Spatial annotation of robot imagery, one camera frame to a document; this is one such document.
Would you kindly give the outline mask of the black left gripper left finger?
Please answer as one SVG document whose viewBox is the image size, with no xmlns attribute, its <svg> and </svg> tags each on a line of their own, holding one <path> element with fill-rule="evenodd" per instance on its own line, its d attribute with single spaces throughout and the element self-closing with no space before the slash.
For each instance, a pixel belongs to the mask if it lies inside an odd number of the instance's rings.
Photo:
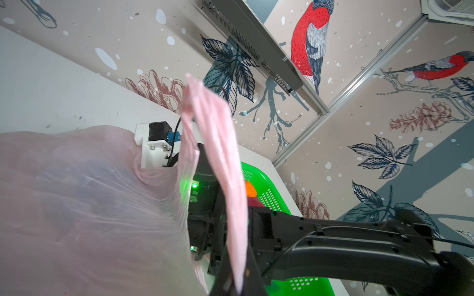
<svg viewBox="0 0 474 296">
<path fill-rule="evenodd" d="M 230 256 L 227 248 L 223 249 L 216 280 L 210 291 L 210 296 L 232 296 L 233 295 L 233 273 L 230 264 Z"/>
</svg>

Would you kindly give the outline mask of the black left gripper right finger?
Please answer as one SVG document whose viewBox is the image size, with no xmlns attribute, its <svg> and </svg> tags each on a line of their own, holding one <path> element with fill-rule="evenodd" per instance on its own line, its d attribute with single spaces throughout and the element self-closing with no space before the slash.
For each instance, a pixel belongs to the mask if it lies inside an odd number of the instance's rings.
<svg viewBox="0 0 474 296">
<path fill-rule="evenodd" d="M 244 270 L 243 296 L 268 296 L 261 272 L 254 256 L 253 249 L 248 245 L 246 269 Z"/>
</svg>

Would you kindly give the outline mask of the orange fruit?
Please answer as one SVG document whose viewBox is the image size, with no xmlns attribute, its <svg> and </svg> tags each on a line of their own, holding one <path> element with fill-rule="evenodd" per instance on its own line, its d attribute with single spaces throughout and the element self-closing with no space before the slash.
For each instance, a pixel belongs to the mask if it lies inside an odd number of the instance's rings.
<svg viewBox="0 0 474 296">
<path fill-rule="evenodd" d="M 246 195 L 248 198 L 256 198 L 257 197 L 257 191 L 253 184 L 250 181 L 245 181 L 245 186 L 246 186 Z"/>
</svg>

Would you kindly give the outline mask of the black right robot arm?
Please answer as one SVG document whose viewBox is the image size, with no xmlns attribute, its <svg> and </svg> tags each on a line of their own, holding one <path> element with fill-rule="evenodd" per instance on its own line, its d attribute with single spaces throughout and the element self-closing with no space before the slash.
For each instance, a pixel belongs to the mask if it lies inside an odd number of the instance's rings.
<svg viewBox="0 0 474 296">
<path fill-rule="evenodd" d="M 192 187 L 188 229 L 197 259 L 211 256 L 214 296 L 234 296 L 230 249 L 229 203 L 206 151 Z M 273 280 L 323 277 L 373 282 L 395 296 L 471 296 L 474 266 L 461 254 L 436 252 L 430 227 L 410 210 L 393 220 L 353 223 L 314 220 L 250 207 L 244 218 L 244 296 L 264 296 Z"/>
</svg>

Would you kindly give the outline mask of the pink plastic bag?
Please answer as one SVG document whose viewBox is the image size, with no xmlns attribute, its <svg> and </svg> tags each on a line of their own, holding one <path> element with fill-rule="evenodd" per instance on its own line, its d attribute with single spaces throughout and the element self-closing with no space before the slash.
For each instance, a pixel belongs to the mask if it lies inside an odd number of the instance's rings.
<svg viewBox="0 0 474 296">
<path fill-rule="evenodd" d="M 194 124 L 225 194 L 233 285 L 243 290 L 248 205 L 232 116 L 225 100 L 187 80 L 170 168 L 143 168 L 122 128 L 1 135 L 2 295 L 205 295 L 187 225 Z"/>
</svg>

